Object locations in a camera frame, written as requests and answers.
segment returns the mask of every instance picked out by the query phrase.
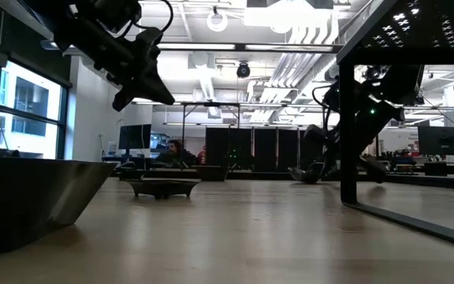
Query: ceiling light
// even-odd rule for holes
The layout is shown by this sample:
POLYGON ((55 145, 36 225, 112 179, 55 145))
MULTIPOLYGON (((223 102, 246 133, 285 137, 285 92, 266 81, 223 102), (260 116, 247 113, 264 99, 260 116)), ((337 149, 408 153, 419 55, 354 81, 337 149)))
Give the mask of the ceiling light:
MULTIPOLYGON (((173 125, 173 126, 179 126, 183 125, 182 122, 164 122, 162 125, 173 125)), ((197 125, 197 123, 185 123, 185 125, 197 125)))
POLYGON ((247 44, 246 50, 332 53, 334 46, 297 45, 297 44, 247 44))
POLYGON ((351 8, 352 8, 352 4, 350 3, 349 0, 334 1, 334 10, 335 11, 345 11, 345 10, 349 10, 351 8))
POLYGON ((305 0, 279 1, 269 7, 247 7, 244 25, 255 27, 309 27, 323 21, 331 10, 315 9, 305 0))
MULTIPOLYGON (((165 104, 163 103, 157 103, 157 102, 152 102, 150 100, 146 101, 146 100, 139 100, 140 98, 134 98, 134 100, 132 101, 132 103, 134 104, 139 104, 139 105, 147 105, 147 106, 166 106, 165 104)), ((181 102, 174 102, 173 103, 174 106, 180 106, 181 105, 181 102)))
POLYGON ((229 123, 199 123, 199 125, 203 126, 234 126, 229 123))
POLYGON ((225 43, 160 43, 161 50, 234 50, 234 44, 225 43))
POLYGON ((206 19, 206 24, 208 28, 210 28, 213 32, 223 32, 227 28, 227 24, 229 20, 227 20, 227 16, 223 12, 217 12, 216 14, 211 12, 206 19), (221 20, 218 24, 213 24, 213 17, 216 15, 220 15, 221 20))
POLYGON ((321 106, 319 105, 311 105, 311 104, 302 104, 302 105, 299 105, 299 104, 292 104, 292 105, 287 105, 287 107, 306 107, 306 108, 315 108, 315 109, 322 109, 321 106))
POLYGON ((404 15, 403 13, 400 13, 398 15, 393 16, 393 18, 395 19, 395 21, 398 21, 398 20, 405 19, 406 15, 404 15))
POLYGON ((276 33, 281 33, 281 34, 290 32, 291 29, 292 29, 292 27, 289 26, 289 25, 274 25, 274 26, 271 26, 271 31, 276 32, 276 33))

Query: computer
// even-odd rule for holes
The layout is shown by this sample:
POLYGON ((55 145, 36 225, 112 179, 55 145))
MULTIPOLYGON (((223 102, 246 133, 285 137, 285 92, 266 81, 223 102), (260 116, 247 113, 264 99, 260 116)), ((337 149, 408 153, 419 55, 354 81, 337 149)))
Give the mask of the computer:
POLYGON ((120 127, 119 149, 129 156, 131 149, 150 148, 151 125, 127 125, 120 127))
POLYGON ((454 155, 454 127, 419 126, 420 155, 454 155))

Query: pipe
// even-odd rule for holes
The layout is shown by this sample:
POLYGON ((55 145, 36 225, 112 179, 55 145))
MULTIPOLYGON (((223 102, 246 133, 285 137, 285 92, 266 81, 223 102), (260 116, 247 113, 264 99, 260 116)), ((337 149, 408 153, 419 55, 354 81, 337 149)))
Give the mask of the pipe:
MULTIPOLYGON (((290 36, 290 39, 288 40, 289 44, 294 44, 296 42, 297 30, 298 30, 297 27, 292 28, 292 35, 290 36)), ((277 78, 279 76, 279 74, 281 73, 281 71, 282 71, 281 67, 284 64, 286 64, 288 56, 289 56, 289 54, 286 54, 286 53, 284 53, 280 56, 280 61, 278 62, 278 64, 276 65, 276 68, 273 71, 273 76, 271 76, 271 78, 269 79, 270 86, 274 86, 274 79, 277 78)))
MULTIPOLYGON (((338 36, 339 36, 339 22, 338 20, 334 17, 334 15, 331 15, 331 23, 330 23, 330 35, 329 37, 325 40, 325 44, 333 42, 338 36)), ((318 35, 318 38, 313 42, 314 44, 321 44, 322 42, 319 42, 320 35, 318 35)), ((311 58, 309 59, 308 62, 306 62, 306 65, 303 67, 302 72, 293 80, 293 82, 290 84, 291 86, 296 86, 308 73, 311 67, 313 66, 314 63, 320 58, 321 55, 318 54, 311 54, 311 58)))
MULTIPOLYGON (((302 43, 307 34, 307 28, 297 28, 296 44, 302 43)), ((285 87, 285 78, 293 71, 293 66, 301 59, 301 54, 290 54, 286 69, 276 80, 276 85, 279 87, 285 87)))
MULTIPOLYGON (((307 36, 303 42, 305 44, 310 44, 313 41, 313 39, 315 38, 315 36, 316 36, 316 27, 309 27, 307 30, 307 36)), ((290 78, 294 78, 293 80, 295 80, 295 77, 299 76, 305 70, 304 67, 315 55, 316 54, 304 54, 303 56, 301 56, 300 60, 298 61, 296 70, 290 78)), ((286 85, 291 86, 290 83, 293 82, 293 80, 288 80, 286 85)))

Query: desk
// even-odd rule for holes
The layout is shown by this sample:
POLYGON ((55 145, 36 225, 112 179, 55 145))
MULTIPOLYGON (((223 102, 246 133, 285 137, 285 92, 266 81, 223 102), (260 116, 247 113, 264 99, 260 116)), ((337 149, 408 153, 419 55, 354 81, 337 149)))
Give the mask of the desk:
POLYGON ((105 156, 102 157, 103 162, 133 162, 136 165, 136 169, 147 169, 150 167, 151 159, 144 157, 122 157, 122 156, 105 156))

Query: fluorescent light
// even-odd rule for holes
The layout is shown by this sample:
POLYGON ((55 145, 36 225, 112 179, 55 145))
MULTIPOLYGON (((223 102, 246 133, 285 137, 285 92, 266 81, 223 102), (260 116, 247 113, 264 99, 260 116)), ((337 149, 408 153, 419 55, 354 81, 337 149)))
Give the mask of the fluorescent light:
MULTIPOLYGON (((42 40, 40 42, 40 44, 41 44, 41 47, 44 50, 59 50, 59 47, 57 46, 57 44, 54 41, 52 41, 52 40, 45 40, 44 39, 44 40, 42 40)), ((76 49, 76 47, 73 46, 73 45, 70 45, 69 48, 70 49, 76 49)))
POLYGON ((160 43, 161 50, 234 50, 236 45, 225 43, 160 43))
POLYGON ((199 124, 204 126, 235 126, 229 123, 199 123, 199 124))
POLYGON ((333 51, 332 46, 296 45, 296 44, 247 44, 245 46, 245 49, 253 51, 318 52, 318 53, 329 53, 333 51))
POLYGON ((286 106, 285 104, 280 103, 240 103, 240 107, 282 107, 286 106))
MULTIPOLYGON (((179 126, 182 126, 183 123, 182 122, 164 122, 162 123, 162 125, 179 125, 179 126)), ((188 123, 188 122, 185 122, 185 125, 197 125, 197 123, 188 123)))
POLYGON ((417 129, 416 126, 385 126, 385 129, 417 129))
POLYGON ((398 21, 398 20, 405 19, 406 15, 404 15, 403 13, 400 13, 398 15, 393 16, 393 18, 395 19, 395 21, 398 21))
POLYGON ((345 4, 337 3, 337 4, 334 4, 334 11, 345 11, 345 10, 349 10, 351 8, 352 8, 352 4, 350 4, 350 3, 345 3, 345 4))
POLYGON ((454 110, 454 106, 403 106, 405 110, 454 110))
POLYGON ((311 104, 308 104, 308 105, 306 105, 306 104, 303 104, 303 105, 297 105, 297 104, 294 105, 294 104, 292 104, 292 105, 287 105, 287 107, 306 107, 306 108, 315 108, 315 109, 320 109, 320 110, 322 109, 322 107, 319 106, 319 105, 311 105, 311 104))
POLYGON ((433 119, 438 119, 438 118, 443 118, 443 117, 444 117, 443 115, 433 116, 432 118, 424 118, 424 119, 420 119, 418 121, 409 122, 409 123, 406 123, 405 125, 416 125, 416 124, 421 123, 421 122, 425 122, 425 121, 429 121, 429 120, 433 120, 433 119))
MULTIPOLYGON (((167 106, 163 103, 157 103, 157 102, 133 102, 134 104, 139 104, 139 105, 147 105, 147 106, 167 106)), ((180 102, 174 102, 174 106, 180 106, 180 102)))

